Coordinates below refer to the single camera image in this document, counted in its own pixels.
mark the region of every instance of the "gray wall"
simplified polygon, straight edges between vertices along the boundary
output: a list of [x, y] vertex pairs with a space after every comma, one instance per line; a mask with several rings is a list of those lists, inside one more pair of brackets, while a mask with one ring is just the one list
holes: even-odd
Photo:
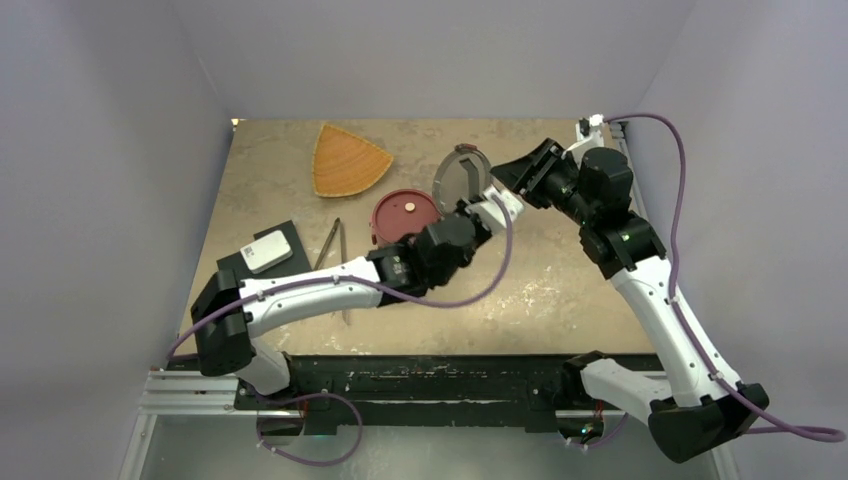
[[[770, 411], [848, 427], [848, 4], [698, 2], [639, 110], [690, 156], [682, 285]], [[647, 120], [629, 139], [651, 219], [669, 231], [677, 158]], [[845, 478], [848, 447], [734, 443], [745, 478]]]
[[175, 0], [233, 117], [628, 111], [694, 0]]
[[231, 125], [167, 0], [0, 6], [0, 465], [118, 473]]

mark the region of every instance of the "purple cable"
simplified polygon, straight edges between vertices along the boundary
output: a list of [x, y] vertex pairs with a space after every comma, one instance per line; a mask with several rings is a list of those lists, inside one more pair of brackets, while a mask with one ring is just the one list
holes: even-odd
[[[475, 302], [481, 300], [482, 298], [484, 298], [487, 295], [489, 295], [490, 293], [492, 293], [495, 290], [495, 288], [497, 288], [497, 286], [501, 283], [501, 280], [503, 280], [504, 276], [506, 275], [506, 270], [509, 267], [509, 263], [512, 259], [512, 236], [513, 236], [512, 219], [509, 217], [509, 211], [507, 210], [507, 208], [503, 204], [503, 202], [501, 202], [497, 198], [494, 198], [493, 200], [494, 200], [495, 204], [498, 206], [498, 208], [500, 208], [501, 213], [503, 214], [504, 219], [506, 220], [506, 248], [504, 249], [503, 262], [501, 262], [500, 269], [498, 269], [498, 273], [495, 275], [495, 278], [492, 279], [492, 283], [490, 283], [488, 287], [484, 288], [477, 295], [474, 295], [471, 298], [468, 298], [468, 299], [465, 299], [465, 300], [459, 300], [459, 301], [455, 301], [455, 302], [435, 302], [435, 301], [427, 300], [427, 299], [424, 299], [424, 298], [413, 297], [412, 295], [407, 295], [403, 292], [399, 292], [397, 290], [386, 287], [384, 285], [380, 285], [379, 283], [375, 283], [375, 282], [372, 282], [370, 280], [365, 280], [364, 278], [354, 277], [354, 276], [351, 276], [351, 275], [339, 276], [338, 281], [359, 283], [361, 285], [366, 285], [366, 286], [369, 286], [369, 287], [372, 287], [372, 288], [376, 288], [377, 290], [380, 290], [383, 293], [386, 293], [388, 295], [392, 295], [392, 296], [400, 298], [402, 300], [406, 300], [408, 302], [417, 303], [419, 305], [425, 305], [425, 306], [434, 307], [434, 308], [459, 308], [459, 307], [464, 307], [466, 305], [470, 305], [472, 303], [475, 303]], [[274, 287], [271, 287], [264, 292], [264, 295], [266, 295], [266, 296], [267, 295], [273, 295], [275, 293], [279, 293], [279, 292], [282, 292], [284, 290], [306, 287], [306, 286], [309, 286], [309, 285], [321, 285], [321, 284], [325, 284], [325, 283], [335, 283], [335, 282], [336, 282], [336, 280], [334, 280], [333, 277], [308, 278], [308, 279], [304, 279], [304, 280], [297, 280], [295, 282], [286, 283], [286, 284], [282, 284], [282, 285], [276, 285]], [[232, 311], [236, 308], [244, 306], [244, 305], [246, 305], [250, 302], [253, 302], [253, 301], [257, 300], [257, 298], [258, 298], [257, 295], [253, 294], [253, 295], [249, 295], [247, 297], [238, 299], [234, 302], [231, 302], [227, 305], [224, 305], [223, 307], [219, 308], [218, 310], [215, 310], [214, 312], [210, 313], [206, 317], [200, 319], [197, 323], [195, 323], [194, 325], [189, 327], [188, 330], [186, 330], [182, 335], [180, 335], [177, 338], [177, 340], [173, 343], [173, 345], [171, 345], [171, 347], [168, 349], [167, 358], [169, 360], [179, 358], [179, 357], [188, 358], [189, 356], [184, 356], [184, 355], [177, 356], [175, 354], [176, 354], [177, 348], [179, 348], [180, 345], [185, 343], [185, 341], [188, 340], [189, 337], [194, 335], [198, 330], [205, 327], [210, 322], [214, 322], [215, 320], [224, 316], [224, 314], [226, 314], [226, 313], [228, 313], [228, 312], [230, 312], [230, 311]], [[331, 465], [337, 465], [337, 464], [347, 460], [348, 458], [351, 457], [351, 455], [354, 454], [356, 449], [359, 447], [359, 443], [362, 440], [362, 430], [364, 428], [363, 424], [362, 424], [362, 416], [360, 415], [359, 410], [356, 409], [356, 406], [353, 403], [351, 403], [349, 400], [347, 400], [346, 398], [339, 396], [339, 395], [332, 394], [332, 393], [312, 393], [312, 394], [309, 394], [309, 395], [303, 395], [301, 397], [292, 398], [292, 399], [286, 400], [284, 402], [275, 402], [275, 401], [272, 401], [272, 400], [270, 400], [266, 397], [259, 395], [258, 392], [254, 392], [254, 393], [257, 396], [259, 396], [259, 398], [265, 399], [266, 401], [272, 402], [275, 405], [279, 405], [279, 406], [290, 405], [292, 403], [306, 401], [306, 400], [309, 400], [310, 398], [332, 398], [334, 400], [338, 400], [338, 401], [344, 403], [345, 405], [347, 405], [348, 408], [350, 408], [350, 410], [353, 412], [353, 415], [356, 417], [357, 424], [359, 425], [359, 428], [357, 430], [357, 435], [356, 435], [356, 442], [354, 442], [353, 446], [351, 447], [351, 449], [347, 453], [345, 453], [344, 455], [342, 455], [341, 457], [339, 457], [335, 460], [316, 461], [316, 460], [308, 460], [308, 459], [305, 459], [305, 458], [301, 458], [301, 457], [286, 453], [282, 450], [279, 450], [279, 449], [271, 446], [270, 444], [268, 444], [264, 440], [264, 438], [262, 438], [261, 432], [259, 430], [259, 425], [257, 424], [256, 433], [259, 436], [260, 443], [262, 444], [262, 446], [264, 446], [265, 448], [267, 448], [271, 452], [279, 454], [283, 457], [286, 457], [289, 460], [293, 460], [295, 462], [302, 463], [304, 465], [310, 465], [310, 466], [315, 466], [315, 467], [328, 467], [328, 466], [331, 466]]]
[[253, 391], [253, 394], [256, 395], [256, 397], [259, 398], [260, 400], [262, 400], [263, 402], [267, 403], [268, 405], [274, 405], [274, 406], [277, 406], [277, 407], [284, 407], [286, 405], [292, 405], [292, 404], [297, 404], [297, 403], [300, 403], [300, 402], [306, 402], [306, 401], [313, 400], [313, 399], [316, 399], [316, 398], [331, 398], [333, 400], [338, 400], [338, 401], [344, 403], [345, 405], [347, 405], [347, 407], [350, 408], [350, 411], [353, 412], [353, 416], [356, 417], [356, 425], [357, 425], [356, 440], [353, 442], [353, 445], [350, 447], [350, 449], [347, 452], [345, 452], [342, 456], [335, 458], [333, 460], [309, 460], [309, 459], [306, 459], [306, 458], [298, 457], [297, 455], [292, 455], [291, 453], [285, 452], [283, 450], [280, 450], [279, 448], [268, 443], [265, 440], [265, 437], [262, 436], [262, 430], [261, 430], [262, 423], [259, 421], [259, 419], [257, 419], [257, 421], [256, 421], [256, 436], [257, 436], [257, 438], [259, 438], [259, 444], [262, 445], [263, 447], [265, 447], [271, 453], [280, 455], [281, 457], [288, 458], [289, 460], [292, 460], [294, 462], [301, 463], [303, 465], [307, 465], [307, 466], [310, 466], [310, 467], [332, 467], [333, 465], [338, 465], [338, 464], [344, 462], [345, 460], [347, 460], [348, 458], [350, 458], [351, 456], [353, 456], [353, 454], [356, 453], [356, 449], [359, 448], [359, 444], [362, 442], [362, 431], [365, 428], [365, 425], [362, 422], [362, 415], [359, 413], [359, 410], [356, 409], [356, 406], [354, 406], [354, 404], [350, 400], [342, 397], [341, 395], [336, 395], [334, 393], [310, 393], [309, 395], [302, 395], [300, 397], [291, 398], [289, 400], [272, 400], [268, 397], [260, 395], [256, 390]]
[[[674, 136], [674, 141], [677, 143], [677, 154], [680, 157], [680, 183], [677, 187], [677, 202], [674, 206], [674, 217], [671, 222], [671, 236], [669, 239], [671, 247], [671, 274], [668, 278], [668, 298], [673, 299], [676, 296], [677, 278], [680, 273], [680, 255], [677, 248], [677, 227], [680, 224], [680, 211], [683, 208], [683, 191], [686, 186], [686, 152], [683, 150], [683, 139], [681, 139], [680, 132], [670, 120], [662, 115], [654, 113], [632, 113], [629, 115], [619, 115], [605, 118], [605, 121], [607, 123], [612, 123], [630, 118], [651, 118], [662, 122], [671, 131], [671, 134]], [[692, 346], [695, 347], [695, 350], [698, 352], [698, 356], [700, 356], [701, 360], [703, 360], [704, 364], [706, 364], [710, 375], [716, 377], [719, 371], [712, 362], [710, 355], [706, 352], [706, 350], [704, 350], [704, 346], [698, 341], [698, 337], [695, 336], [695, 332], [692, 331], [692, 327], [689, 326], [689, 322], [686, 320], [686, 316], [683, 314], [683, 310], [680, 308], [680, 305], [677, 302], [671, 302], [671, 308], [674, 311], [674, 315], [677, 317], [677, 321], [680, 322], [681, 328], [683, 328], [683, 331], [689, 338], [689, 341], [692, 342]], [[742, 396], [741, 393], [737, 392], [736, 389], [723, 378], [715, 378], [715, 381], [723, 389], [725, 389], [730, 396], [742, 405], [745, 405], [745, 407], [755, 415], [774, 425], [774, 427], [749, 428], [745, 432], [747, 434], [788, 432], [817, 442], [837, 443], [845, 441], [845, 432], [842, 430], [830, 427], [791, 425], [751, 403], [750, 400]]]

